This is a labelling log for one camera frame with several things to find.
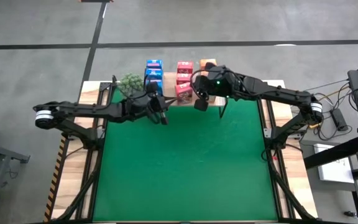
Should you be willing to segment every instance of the black metal frame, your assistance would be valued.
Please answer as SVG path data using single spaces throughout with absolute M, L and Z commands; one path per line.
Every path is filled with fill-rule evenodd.
M 98 96 L 98 103 L 101 103 L 101 99 L 103 98 L 103 92 L 105 91 L 105 89 L 103 88 L 103 86 L 106 86 L 105 83 L 101 83 L 101 88 L 99 89 L 99 96 Z M 112 92 L 109 92 L 108 94 L 108 102 L 111 101 L 111 96 L 112 96 Z M 223 116 L 223 113 L 227 107 L 228 104 L 228 100 L 226 99 L 226 103 L 223 107 L 223 109 L 221 109 L 219 107 L 219 117 L 221 118 Z M 275 126 L 275 120 L 274 120 L 274 114 L 273 114 L 273 109 L 272 109 L 272 105 L 271 102 L 268 101 L 267 103 L 267 109 L 268 109 L 268 113 L 269 113 L 269 118 L 271 121 L 271 125 L 272 127 Z M 259 111 L 259 117 L 260 117 L 260 123 L 261 123 L 261 132 L 263 134 L 263 128 L 266 128 L 266 121 L 264 118 L 264 110 L 263 110 L 263 106 L 262 106 L 262 102 L 260 100 L 257 100 L 257 106 L 258 106 L 258 111 Z M 104 121 L 103 126 L 107 128 L 107 122 Z M 277 151 L 277 159 L 278 159 L 278 163 L 279 163 L 279 167 L 280 167 L 280 174 L 284 179 L 284 183 L 286 183 L 288 185 L 288 180 L 287 180 L 287 173 L 285 172 L 285 166 L 283 163 L 283 157 L 282 157 L 282 153 L 280 150 Z M 271 155 L 271 153 L 266 153 L 267 155 L 267 159 L 268 162 L 268 168 L 270 173 L 272 173 L 273 170 L 273 157 Z M 103 147 L 101 149 L 99 149 L 98 151 L 98 156 L 96 159 L 96 165 L 94 168 L 92 175 L 92 180 L 90 180 L 89 178 L 87 178 L 87 176 L 89 175 L 89 168 L 87 169 L 85 167 L 85 171 L 88 171 L 88 175 L 85 175 L 86 173 L 84 172 L 84 176 L 83 177 L 83 182 L 81 183 L 81 186 L 87 187 L 87 188 L 82 188 L 80 190 L 80 193 L 82 195 L 82 198 L 80 198 L 80 203 L 78 204 L 77 207 L 77 213 L 75 215 L 75 219 L 74 220 L 51 220 L 47 223 L 53 224 L 53 223 L 93 223 L 93 215 L 94 215 L 94 205 L 95 205 L 95 201 L 96 201 L 96 194 L 97 194 L 97 190 L 98 190 L 98 181 L 99 181 L 99 174 L 100 174 L 100 164 L 101 164 L 101 159 L 103 157 Z M 86 163 L 90 163 L 91 161 L 91 156 L 87 155 L 86 158 Z M 278 218 L 278 222 L 279 223 L 312 223 L 312 224 L 337 224 L 337 222 L 324 222 L 321 221 L 319 219 L 306 219 L 306 220 L 300 220 L 300 219 L 296 219 L 296 218 L 284 218 L 283 217 L 283 211 L 282 211 L 282 206 L 280 203 L 280 196 L 279 196 L 279 192 L 278 192 L 278 182 L 275 178 L 273 178 L 272 175 L 270 175 L 270 180 L 272 183 L 272 190 L 273 190 L 273 197 L 274 197 L 274 201 L 275 201 L 275 207 L 276 207 L 276 213 L 277 213 L 277 218 Z M 79 211 L 82 211 L 83 208 L 83 196 L 85 196 L 85 193 L 89 190 L 90 185 L 93 184 L 93 187 L 91 189 L 91 197 L 90 197 L 90 201 L 89 201 L 89 209 L 88 209 L 88 214 L 86 218 L 81 218 L 82 214 Z M 293 214 L 293 217 L 295 217 L 295 213 L 293 211 L 293 205 L 290 203 L 290 200 L 286 197 L 287 199 L 287 206 L 288 206 L 288 212 L 289 215 L 291 216 L 291 214 Z

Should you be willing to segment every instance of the green mat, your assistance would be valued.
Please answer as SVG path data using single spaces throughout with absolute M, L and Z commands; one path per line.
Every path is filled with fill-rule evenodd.
M 109 123 L 94 221 L 277 220 L 256 102 Z

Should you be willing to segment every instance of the concrete floor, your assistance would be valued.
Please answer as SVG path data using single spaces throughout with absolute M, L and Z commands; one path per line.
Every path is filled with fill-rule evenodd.
M 91 43 L 99 9 L 76 1 L 0 0 L 0 45 Z M 116 0 L 108 4 L 99 42 L 336 39 L 358 39 L 358 0 Z M 32 107 L 76 101 L 88 52 L 0 50 L 0 145 L 32 156 L 27 165 L 12 163 L 19 176 L 2 189 L 0 223 L 42 220 L 60 133 L 36 128 Z M 166 70 L 178 60 L 216 58 L 237 72 L 304 90 L 345 79 L 358 68 L 358 45 L 98 49 L 89 79 L 142 73 L 148 58 L 163 59 Z M 341 109 L 356 129 L 357 113 L 346 101 Z M 333 131 L 332 123 L 324 130 Z M 305 139 L 317 138 L 308 133 Z M 354 210 L 349 192 L 312 190 L 320 218 L 358 223 L 342 215 Z

